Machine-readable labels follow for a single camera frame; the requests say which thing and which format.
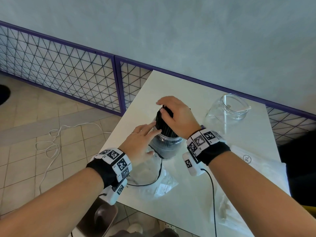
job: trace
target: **white shoe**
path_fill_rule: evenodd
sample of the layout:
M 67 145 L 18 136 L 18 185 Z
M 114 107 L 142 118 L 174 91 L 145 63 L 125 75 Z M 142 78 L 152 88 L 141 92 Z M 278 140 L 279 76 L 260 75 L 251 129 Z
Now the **white shoe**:
M 161 220 L 159 220 L 159 228 L 160 228 L 160 231 L 163 231 L 163 230 L 169 228 L 169 229 L 172 229 L 173 231 L 177 232 L 177 227 L 175 227 L 171 224 L 168 224 L 166 222 L 163 222 Z
M 135 223 L 135 224 L 131 224 L 128 229 L 127 229 L 128 233 L 134 233 L 134 232 L 139 232 L 139 233 L 143 233 L 143 228 L 140 224 Z

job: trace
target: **table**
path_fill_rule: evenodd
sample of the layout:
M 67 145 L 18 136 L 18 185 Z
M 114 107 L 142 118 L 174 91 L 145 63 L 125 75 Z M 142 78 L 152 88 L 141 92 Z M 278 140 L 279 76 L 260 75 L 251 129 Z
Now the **table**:
M 223 94 L 223 91 L 153 71 L 101 150 L 118 147 L 136 126 L 150 123 L 160 109 L 156 101 L 163 96 L 174 95 L 182 100 L 202 123 L 211 104 Z M 225 137 L 227 142 L 280 161 L 265 105 L 251 100 L 247 102 L 251 110 L 234 132 Z M 164 167 L 179 182 L 170 192 L 146 202 L 140 198 L 137 187 L 128 187 L 124 188 L 118 202 L 195 235 L 215 236 L 211 181 L 206 174 L 198 177 L 189 174 L 182 159 L 186 151 L 183 145 L 176 156 L 163 161 Z M 217 225 L 217 235 L 243 236 L 222 225 Z

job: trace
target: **hand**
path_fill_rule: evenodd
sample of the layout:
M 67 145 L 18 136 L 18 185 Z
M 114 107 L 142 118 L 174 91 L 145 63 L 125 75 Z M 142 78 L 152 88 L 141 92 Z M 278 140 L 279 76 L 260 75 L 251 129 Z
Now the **hand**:
M 129 160 L 132 162 L 132 166 L 139 165 L 154 155 L 153 151 L 146 153 L 146 149 L 151 140 L 161 133 L 161 130 L 150 131 L 155 124 L 156 122 L 154 121 L 149 125 L 145 124 L 137 126 L 120 145 L 119 149 L 127 154 Z
M 195 131 L 201 129 L 190 108 L 178 98 L 165 96 L 156 104 L 166 105 L 173 112 L 171 118 L 165 109 L 160 109 L 162 119 L 178 136 L 188 139 Z

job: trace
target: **person's right hand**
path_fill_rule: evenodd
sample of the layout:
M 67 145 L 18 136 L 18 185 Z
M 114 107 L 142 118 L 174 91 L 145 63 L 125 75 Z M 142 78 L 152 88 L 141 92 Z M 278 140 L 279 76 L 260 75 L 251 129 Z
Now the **person's right hand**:
M 190 135 L 201 129 L 190 108 L 178 98 L 165 96 L 156 104 L 166 105 L 173 112 L 171 118 L 164 108 L 160 109 L 162 119 L 178 136 L 188 139 Z

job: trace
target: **white cable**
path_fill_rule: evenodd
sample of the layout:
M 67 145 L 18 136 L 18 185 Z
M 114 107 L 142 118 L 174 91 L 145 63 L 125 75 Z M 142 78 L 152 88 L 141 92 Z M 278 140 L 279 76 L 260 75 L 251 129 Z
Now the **white cable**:
M 53 130 L 51 130 L 51 131 L 49 131 L 49 135 L 50 135 L 50 137 L 53 137 L 54 139 L 52 140 L 52 141 L 39 141 L 39 142 L 36 142 L 35 143 L 35 148 L 36 148 L 36 150 L 37 151 L 45 151 L 45 155 L 46 155 L 46 157 L 48 158 L 48 159 L 53 159 L 52 161 L 51 161 L 51 163 L 48 165 L 48 167 L 46 168 L 46 170 L 45 170 L 45 173 L 44 173 L 44 177 L 43 177 L 43 179 L 42 179 L 42 181 L 40 182 L 40 184 L 39 184 L 39 193 L 41 194 L 42 193 L 42 190 L 41 190 L 41 184 L 43 183 L 43 181 L 44 181 L 44 179 L 45 179 L 45 177 L 46 177 L 46 174 L 47 174 L 47 171 L 48 171 L 48 169 L 50 168 L 50 166 L 52 165 L 52 163 L 56 160 L 56 158 L 57 158 L 57 156 L 59 155 L 59 153 L 60 153 L 60 145 L 59 144 L 57 144 L 57 143 L 54 143 L 54 141 L 56 140 L 56 138 L 60 135 L 60 131 L 61 131 L 61 129 L 62 129 L 62 127 L 63 126 L 65 126 L 65 127 L 76 127 L 76 126 L 80 126 L 80 125 L 84 125 L 84 124 L 94 124 L 94 125 L 97 125 L 99 128 L 100 128 L 100 130 L 103 132 L 103 130 L 101 129 L 101 127 L 98 125 L 98 124 L 96 124 L 96 123 L 89 123 L 89 122 L 86 122 L 86 123 L 82 123 L 82 124 L 79 124 L 79 125 L 75 125 L 75 126 L 68 126 L 68 125 L 62 125 L 59 129 L 53 129 Z M 56 136 L 52 136 L 52 132 L 53 131 L 58 131 L 57 132 L 57 135 Z M 46 149 L 43 149 L 43 150 L 38 150 L 37 149 L 37 144 L 38 143 L 43 143 L 43 142 L 50 142 L 50 143 L 52 143 L 52 145 L 50 145 L 49 147 L 47 147 Z M 52 147 L 52 146 L 57 146 L 57 148 L 56 148 L 56 150 L 55 150 L 55 153 L 53 154 L 53 156 L 52 157 L 48 157 L 48 155 L 47 155 L 47 151 L 48 151 L 48 149 L 50 148 L 50 147 Z

